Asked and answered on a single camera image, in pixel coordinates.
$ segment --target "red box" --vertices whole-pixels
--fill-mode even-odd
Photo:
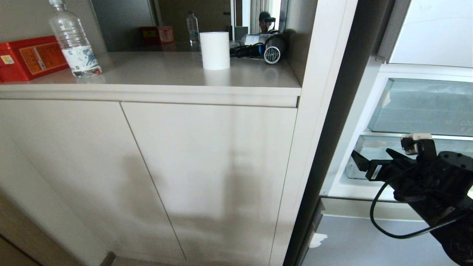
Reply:
[[[145,45],[170,44],[174,42],[173,27],[140,27],[141,37]]]
[[[54,36],[0,43],[0,82],[32,80],[68,67]]]

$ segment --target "curtain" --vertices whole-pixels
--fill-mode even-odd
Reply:
[[[263,11],[271,14],[270,5],[271,0],[251,0],[250,34],[258,34],[261,32],[258,18]]]

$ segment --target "glass shelf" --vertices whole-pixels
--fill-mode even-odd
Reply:
[[[376,135],[389,135],[389,134],[377,134],[377,133],[366,133],[371,135],[361,135],[355,146],[355,151],[366,157],[368,160],[380,159],[390,160],[392,159],[387,153],[386,149],[393,149],[401,154],[404,151],[401,147],[400,134],[391,134],[392,136],[376,136]],[[435,147],[437,153],[441,151],[454,151],[464,155],[473,157],[473,138],[464,138],[465,140],[459,139],[436,139],[434,136]],[[347,166],[345,168],[345,174],[351,179],[364,179],[366,180],[366,172],[358,170],[355,162],[350,157]]]
[[[473,136],[472,83],[389,79],[368,129]]]

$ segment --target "bottle cap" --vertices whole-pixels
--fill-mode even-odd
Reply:
[[[49,0],[49,4],[53,7],[64,5],[63,0]]]

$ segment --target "cable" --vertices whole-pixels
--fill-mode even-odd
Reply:
[[[242,45],[230,49],[230,57],[261,56],[264,52],[263,43]]]
[[[413,238],[413,237],[417,237],[419,235],[422,235],[422,234],[425,234],[425,233],[428,233],[430,231],[433,231],[433,230],[436,230],[436,229],[439,229],[440,227],[443,227],[447,224],[451,224],[453,222],[456,222],[457,220],[460,220],[466,216],[469,215],[469,213],[466,213],[466,214],[462,214],[462,215],[459,215],[458,217],[455,217],[455,218],[452,218],[448,221],[445,221],[445,222],[441,222],[435,226],[430,226],[430,227],[427,227],[425,229],[422,229],[422,230],[419,230],[419,231],[416,231],[414,233],[410,233],[410,234],[406,234],[406,235],[394,235],[394,234],[391,234],[387,231],[385,231],[384,229],[382,229],[375,221],[375,218],[374,218],[374,211],[375,211],[375,205],[376,205],[376,202],[378,201],[379,197],[381,196],[381,193],[384,191],[384,189],[391,183],[393,182],[395,179],[403,176],[405,173],[409,172],[410,170],[414,169],[416,166],[413,166],[413,167],[409,167],[407,168],[406,170],[404,170],[403,172],[401,172],[399,175],[387,180],[382,186],[381,188],[379,189],[378,191],[378,194],[376,194],[376,197],[373,199],[373,202],[371,203],[371,208],[369,210],[369,219],[371,220],[371,223],[383,234],[389,236],[389,237],[392,237],[392,238],[396,238],[396,239],[407,239],[407,238]]]

